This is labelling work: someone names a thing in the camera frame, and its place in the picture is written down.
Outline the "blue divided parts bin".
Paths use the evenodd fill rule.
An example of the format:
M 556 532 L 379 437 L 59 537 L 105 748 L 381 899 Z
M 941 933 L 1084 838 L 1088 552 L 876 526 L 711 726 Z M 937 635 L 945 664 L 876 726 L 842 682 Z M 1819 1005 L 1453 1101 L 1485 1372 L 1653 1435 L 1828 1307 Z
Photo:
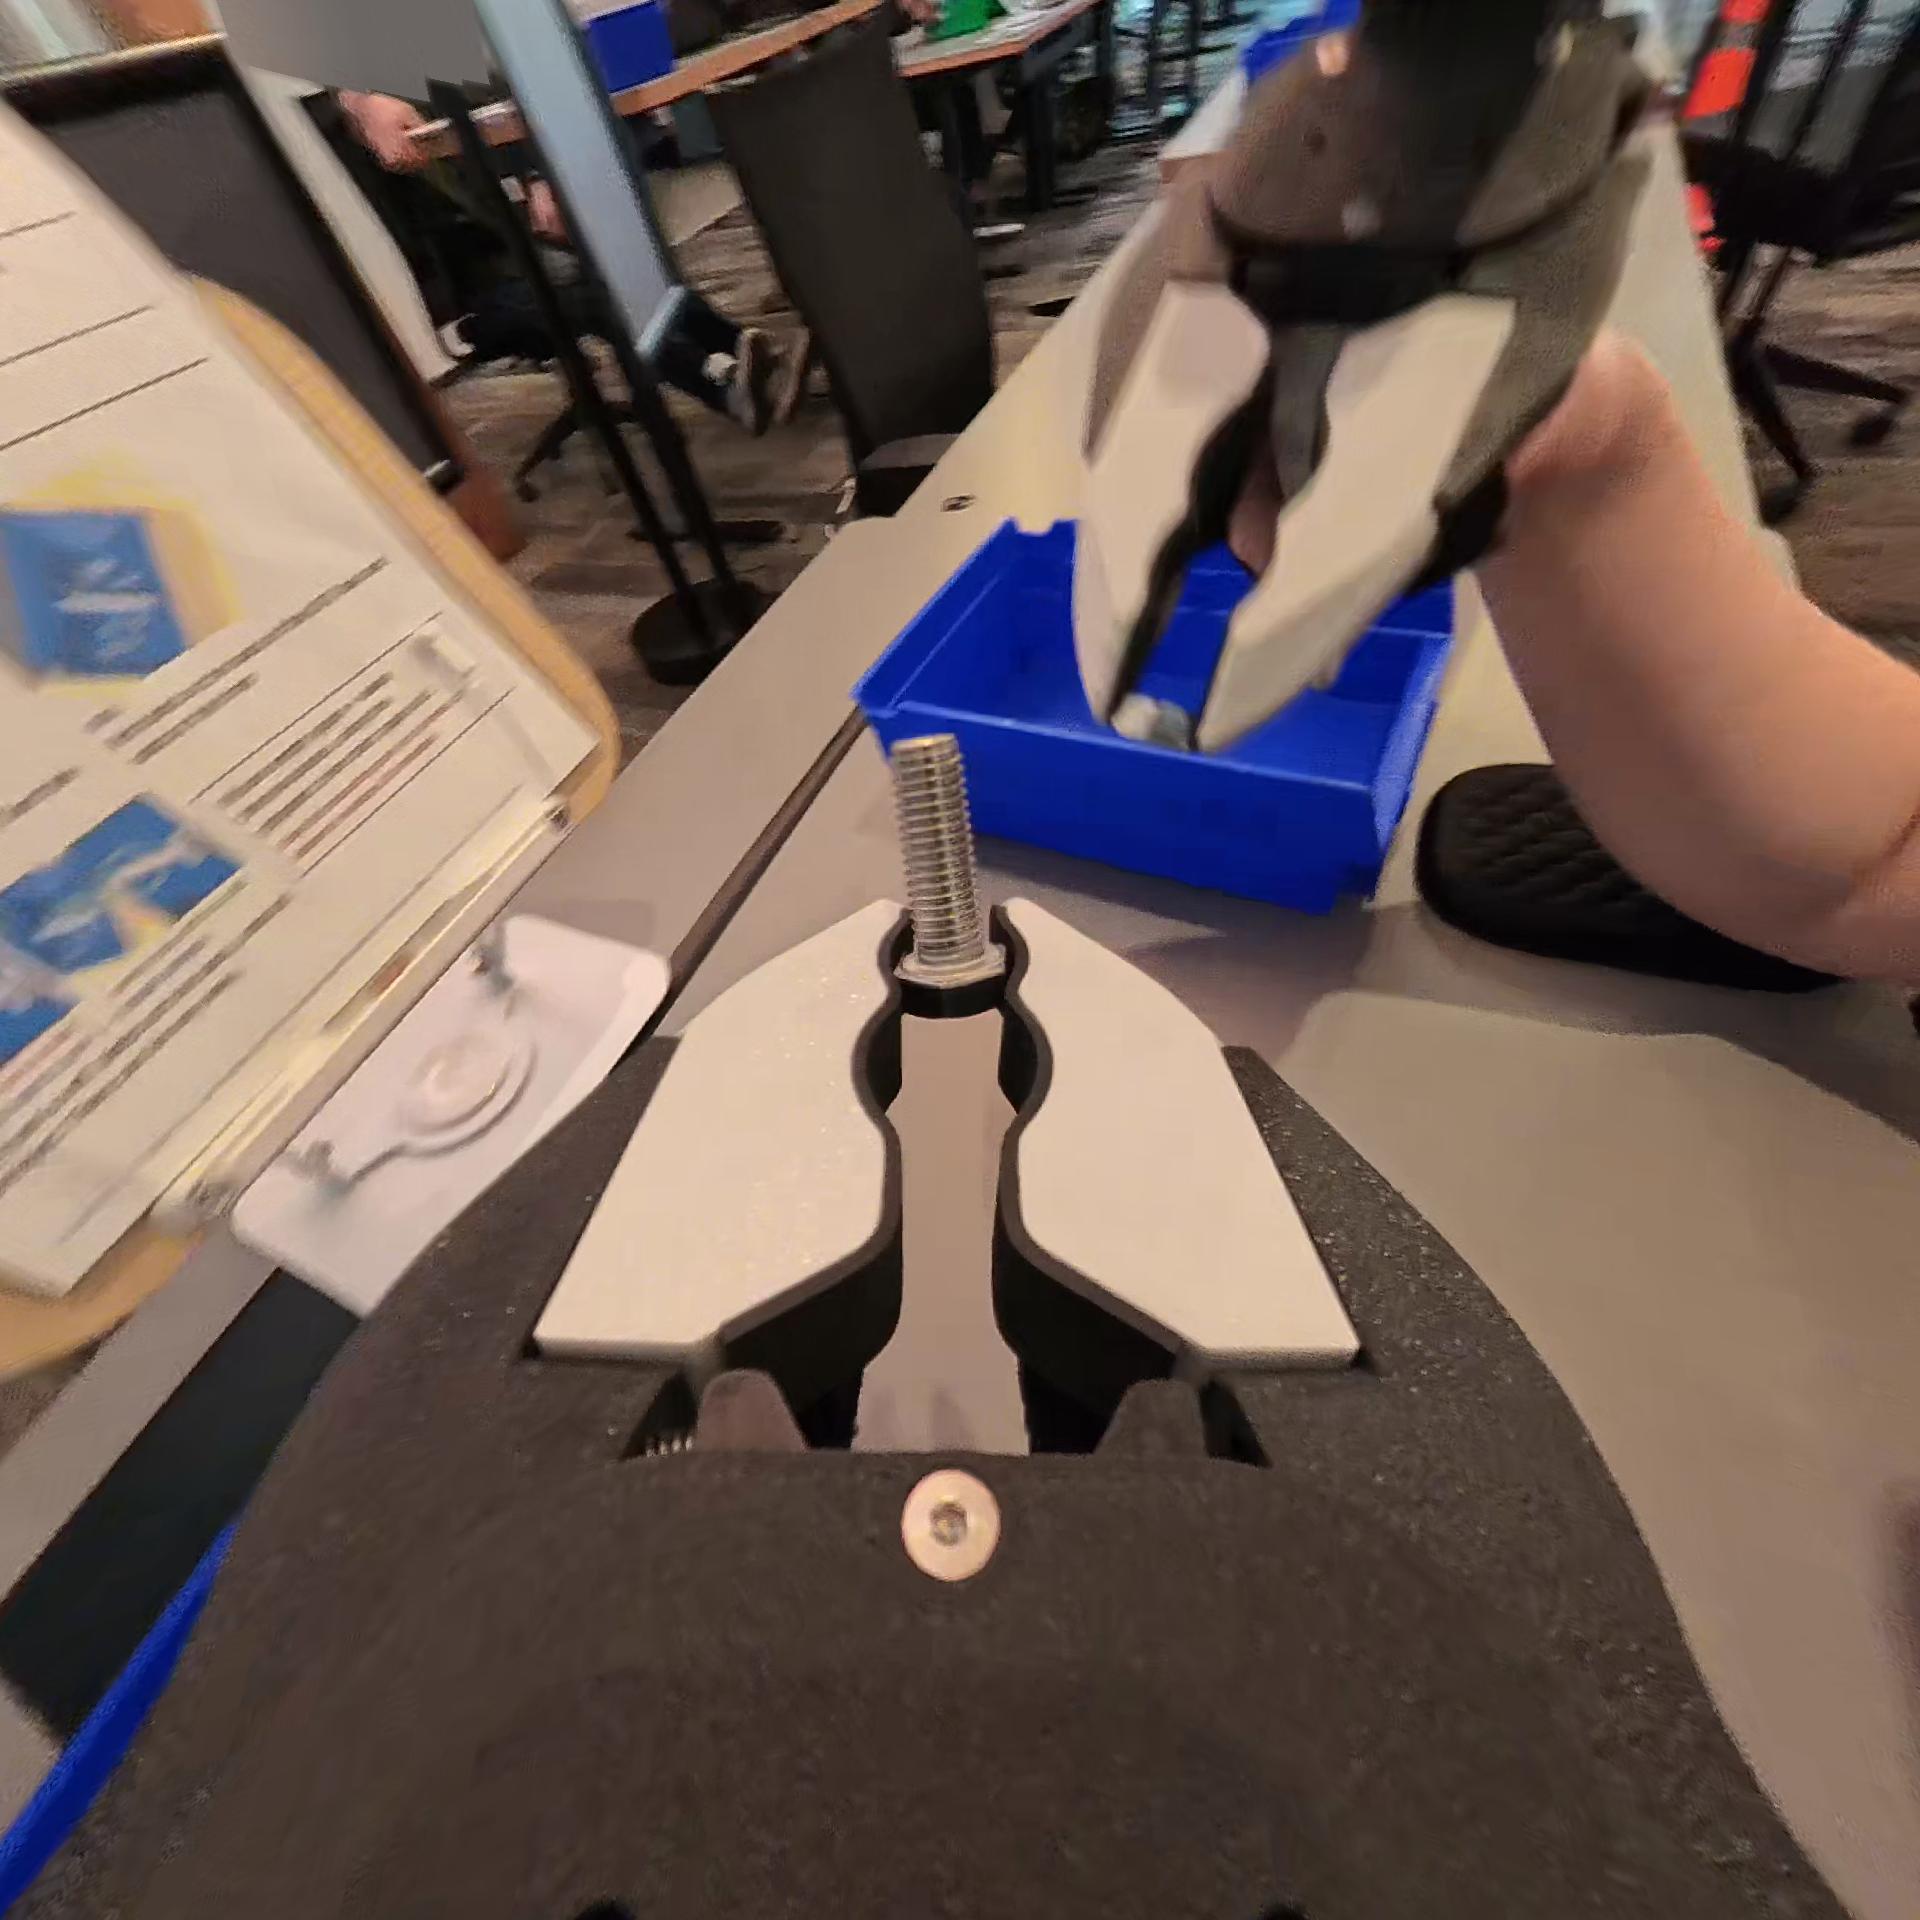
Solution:
M 1439 708 L 1455 587 L 1397 600 L 1330 686 L 1201 754 L 1092 716 L 1075 551 L 1072 520 L 991 532 L 854 684 L 878 740 L 955 736 L 985 836 L 1309 914 L 1371 899 Z

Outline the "screen on black floor stand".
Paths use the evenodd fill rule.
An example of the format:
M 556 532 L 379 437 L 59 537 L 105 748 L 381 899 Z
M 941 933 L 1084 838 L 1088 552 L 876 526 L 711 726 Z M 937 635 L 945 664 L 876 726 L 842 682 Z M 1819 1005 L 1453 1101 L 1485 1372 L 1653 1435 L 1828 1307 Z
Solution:
M 531 286 L 573 413 L 664 570 L 667 595 L 634 618 L 634 654 L 657 684 L 693 689 L 750 633 L 767 597 L 733 564 L 669 392 L 714 414 L 733 397 L 750 400 L 757 341 L 683 279 L 569 7 L 475 11 L 521 124 L 508 146 L 534 170 L 518 203 L 466 93 L 430 80 L 429 96 Z

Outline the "blue storage bin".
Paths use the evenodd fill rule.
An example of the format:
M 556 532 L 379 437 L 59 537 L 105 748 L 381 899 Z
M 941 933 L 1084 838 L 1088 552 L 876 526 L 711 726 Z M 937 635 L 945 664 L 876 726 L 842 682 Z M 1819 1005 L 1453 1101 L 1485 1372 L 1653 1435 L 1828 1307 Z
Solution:
M 582 3 L 577 8 L 589 59 L 606 94 L 675 74 L 678 55 L 664 3 Z
M 1290 13 L 1282 25 L 1259 31 L 1239 55 L 1245 84 L 1253 88 L 1315 40 L 1349 31 L 1359 13 L 1360 3 L 1310 3 Z

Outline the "orange traffic cone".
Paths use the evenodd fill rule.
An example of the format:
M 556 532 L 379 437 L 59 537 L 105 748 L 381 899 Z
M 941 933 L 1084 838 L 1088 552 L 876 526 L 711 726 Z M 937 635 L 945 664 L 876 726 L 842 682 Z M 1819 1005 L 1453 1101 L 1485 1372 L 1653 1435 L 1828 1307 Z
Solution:
M 1728 132 L 1755 84 L 1774 3 L 1716 3 L 1686 77 L 1678 131 L 1684 139 Z

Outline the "blue plastic tray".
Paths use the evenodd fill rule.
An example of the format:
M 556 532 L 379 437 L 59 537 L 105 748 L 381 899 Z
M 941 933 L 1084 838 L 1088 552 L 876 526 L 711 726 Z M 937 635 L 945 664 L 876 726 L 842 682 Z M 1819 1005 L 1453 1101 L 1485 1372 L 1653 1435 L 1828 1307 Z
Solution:
M 190 1577 L 110 1680 L 108 1691 L 60 1748 L 21 1813 L 12 1816 L 3 1837 L 5 1917 L 19 1914 L 42 1868 L 76 1834 L 152 1716 L 157 1700 L 172 1685 L 236 1531 L 238 1524 L 228 1523 L 212 1538 Z

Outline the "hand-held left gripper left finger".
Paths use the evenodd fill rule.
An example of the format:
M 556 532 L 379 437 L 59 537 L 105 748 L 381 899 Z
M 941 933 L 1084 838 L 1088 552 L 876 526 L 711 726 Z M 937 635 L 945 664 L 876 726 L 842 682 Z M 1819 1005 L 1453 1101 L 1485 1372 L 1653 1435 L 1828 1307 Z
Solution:
M 534 1329 L 543 1357 L 727 1357 L 900 1239 L 899 903 L 678 1034 Z

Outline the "wooden-top desk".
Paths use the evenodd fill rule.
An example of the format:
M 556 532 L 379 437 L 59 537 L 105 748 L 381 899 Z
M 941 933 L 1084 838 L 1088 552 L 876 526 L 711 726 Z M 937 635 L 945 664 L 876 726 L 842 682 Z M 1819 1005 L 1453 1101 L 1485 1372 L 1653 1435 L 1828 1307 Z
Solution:
M 677 60 L 660 77 L 613 93 L 608 105 L 621 118 L 670 108 L 794 55 L 838 28 L 887 13 L 890 7 L 890 3 L 837 3 L 727 38 Z

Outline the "person's right forearm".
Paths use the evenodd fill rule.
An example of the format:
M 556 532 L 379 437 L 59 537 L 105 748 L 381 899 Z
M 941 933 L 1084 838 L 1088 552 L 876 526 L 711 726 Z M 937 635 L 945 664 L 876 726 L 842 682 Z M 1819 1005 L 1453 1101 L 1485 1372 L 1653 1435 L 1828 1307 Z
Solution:
M 1498 633 L 1506 667 L 1651 893 L 1802 969 L 1914 990 L 1916 675 L 1768 564 L 1776 587 L 1653 642 L 1510 652 Z

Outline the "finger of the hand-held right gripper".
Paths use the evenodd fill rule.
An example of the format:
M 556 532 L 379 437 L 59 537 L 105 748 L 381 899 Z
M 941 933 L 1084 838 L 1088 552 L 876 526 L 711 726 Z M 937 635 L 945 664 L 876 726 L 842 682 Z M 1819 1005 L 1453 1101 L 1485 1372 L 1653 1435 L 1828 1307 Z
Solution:
M 1103 311 L 1076 516 L 1076 669 L 1097 721 L 1130 718 L 1198 555 L 1256 584 L 1279 552 L 1272 332 L 1236 293 L 1212 196 L 1164 196 Z
M 1425 570 L 1443 485 L 1515 325 L 1510 301 L 1450 295 L 1342 344 L 1316 467 L 1282 486 L 1267 564 L 1214 662 L 1203 754 L 1233 748 L 1338 671 Z

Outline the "black framed panel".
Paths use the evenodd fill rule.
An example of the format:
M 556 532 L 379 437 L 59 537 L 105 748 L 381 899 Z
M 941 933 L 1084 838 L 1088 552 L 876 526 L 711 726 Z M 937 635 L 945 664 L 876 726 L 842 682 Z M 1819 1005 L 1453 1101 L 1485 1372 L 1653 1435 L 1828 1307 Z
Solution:
M 5 77 L 44 135 L 176 268 L 313 350 L 427 485 L 466 478 L 429 383 L 217 34 Z

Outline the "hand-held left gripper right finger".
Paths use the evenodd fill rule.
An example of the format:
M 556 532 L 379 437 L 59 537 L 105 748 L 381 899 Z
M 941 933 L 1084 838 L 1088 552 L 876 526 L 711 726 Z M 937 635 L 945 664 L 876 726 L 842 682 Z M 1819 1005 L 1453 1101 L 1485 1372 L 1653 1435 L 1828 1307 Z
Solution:
M 1034 1058 L 1004 1143 L 1018 1258 L 1176 1372 L 1351 1368 L 1360 1335 L 1212 1028 L 1038 903 L 999 921 Z

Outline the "rounded wooden board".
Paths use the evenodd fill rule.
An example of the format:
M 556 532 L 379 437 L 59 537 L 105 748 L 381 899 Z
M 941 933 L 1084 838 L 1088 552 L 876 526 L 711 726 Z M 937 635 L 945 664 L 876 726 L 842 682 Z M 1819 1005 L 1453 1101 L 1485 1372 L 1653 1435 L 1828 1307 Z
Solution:
M 591 750 L 543 804 L 541 828 L 457 889 L 409 940 L 381 940 L 370 986 L 290 1054 L 273 1098 L 192 1164 L 165 1206 L 149 1213 L 60 1300 L 6 1289 L 3 1380 L 46 1375 L 101 1345 L 181 1273 L 273 1157 L 321 1115 L 373 1058 L 421 998 L 455 969 L 562 842 L 608 801 L 621 771 L 621 731 L 593 669 L 543 617 L 532 597 L 494 561 L 466 519 L 435 493 L 333 371 L 286 326 L 244 297 L 201 277 L 185 281 L 233 358 L 275 392 L 296 421 L 344 462 L 429 569 L 469 604 L 528 677 L 589 729 Z

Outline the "black office chair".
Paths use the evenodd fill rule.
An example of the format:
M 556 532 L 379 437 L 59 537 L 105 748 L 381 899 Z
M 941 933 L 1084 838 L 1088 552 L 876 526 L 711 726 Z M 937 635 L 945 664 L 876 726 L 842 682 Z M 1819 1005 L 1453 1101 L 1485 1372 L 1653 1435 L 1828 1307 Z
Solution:
M 892 36 L 867 14 L 714 90 L 709 111 L 826 375 L 852 513 L 894 516 L 996 397 L 996 337 Z
M 1770 7 L 1740 105 L 1691 132 L 1684 157 L 1713 211 L 1733 397 L 1785 469 L 1758 495 L 1760 522 L 1776 529 L 1821 476 L 1787 392 L 1864 405 L 1850 429 L 1861 450 L 1887 442 L 1914 405 L 1908 384 L 1783 347 L 1772 311 L 1794 271 L 1916 244 L 1919 7 Z

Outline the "silver hex nut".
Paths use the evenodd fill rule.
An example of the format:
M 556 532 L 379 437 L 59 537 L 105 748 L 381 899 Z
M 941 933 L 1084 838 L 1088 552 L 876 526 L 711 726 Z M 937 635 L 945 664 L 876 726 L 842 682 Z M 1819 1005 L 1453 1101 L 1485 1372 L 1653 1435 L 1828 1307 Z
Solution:
M 903 1016 L 966 1020 L 999 1012 L 1007 995 L 1007 953 L 989 943 L 985 956 L 958 969 L 934 969 L 909 947 L 894 963 Z

